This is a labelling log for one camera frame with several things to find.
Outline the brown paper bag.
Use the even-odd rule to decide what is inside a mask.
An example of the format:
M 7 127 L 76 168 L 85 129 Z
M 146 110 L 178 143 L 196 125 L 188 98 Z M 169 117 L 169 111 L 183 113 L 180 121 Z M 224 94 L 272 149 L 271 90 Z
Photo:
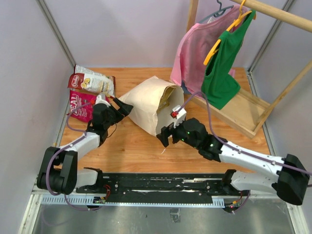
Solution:
M 175 90 L 169 97 L 169 106 L 157 113 L 160 98 L 168 86 Z M 173 123 L 170 116 L 172 109 L 184 103 L 184 93 L 180 86 L 153 76 L 119 98 L 126 104 L 133 105 L 129 118 L 147 133 L 156 136 L 162 127 Z

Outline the red white chips bag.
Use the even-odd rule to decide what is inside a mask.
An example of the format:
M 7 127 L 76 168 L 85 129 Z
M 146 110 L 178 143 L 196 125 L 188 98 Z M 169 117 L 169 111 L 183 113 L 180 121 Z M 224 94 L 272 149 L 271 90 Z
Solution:
M 94 94 L 103 93 L 107 97 L 115 97 L 115 83 L 116 78 L 114 76 L 106 76 L 76 64 L 67 87 Z

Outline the tan salt vinegar chips bag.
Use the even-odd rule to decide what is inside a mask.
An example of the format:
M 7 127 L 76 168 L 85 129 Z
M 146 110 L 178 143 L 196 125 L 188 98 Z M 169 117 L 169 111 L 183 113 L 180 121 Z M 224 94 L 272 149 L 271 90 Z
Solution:
M 164 108 L 166 108 L 170 105 L 169 104 L 169 97 L 173 93 L 174 90 L 175 90 L 174 86 L 166 87 L 162 97 L 160 98 L 158 109 L 156 111 L 157 113 L 161 112 Z

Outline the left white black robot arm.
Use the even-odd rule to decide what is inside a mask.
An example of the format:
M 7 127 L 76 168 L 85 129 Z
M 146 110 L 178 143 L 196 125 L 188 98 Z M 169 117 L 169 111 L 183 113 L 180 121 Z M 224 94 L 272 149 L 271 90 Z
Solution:
M 37 187 L 52 195 L 69 195 L 74 189 L 87 186 L 99 193 L 104 188 L 102 171 L 94 168 L 78 170 L 78 161 L 90 151 L 100 147 L 108 137 L 108 129 L 127 117 L 133 106 L 113 98 L 116 109 L 103 95 L 93 105 L 92 119 L 86 130 L 74 141 L 61 147 L 48 147 L 44 153 Z

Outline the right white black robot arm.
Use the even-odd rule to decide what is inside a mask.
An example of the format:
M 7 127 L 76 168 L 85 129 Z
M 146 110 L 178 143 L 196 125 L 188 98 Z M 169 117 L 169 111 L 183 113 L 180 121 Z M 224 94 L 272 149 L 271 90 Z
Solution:
M 169 145 L 169 137 L 172 137 L 173 143 L 183 141 L 207 160 L 236 164 L 252 171 L 228 170 L 221 182 L 221 190 L 226 195 L 254 190 L 276 194 L 292 205 L 303 203 L 311 173 L 294 155 L 271 156 L 245 149 L 208 133 L 205 125 L 195 118 L 163 127 L 156 137 L 164 147 Z

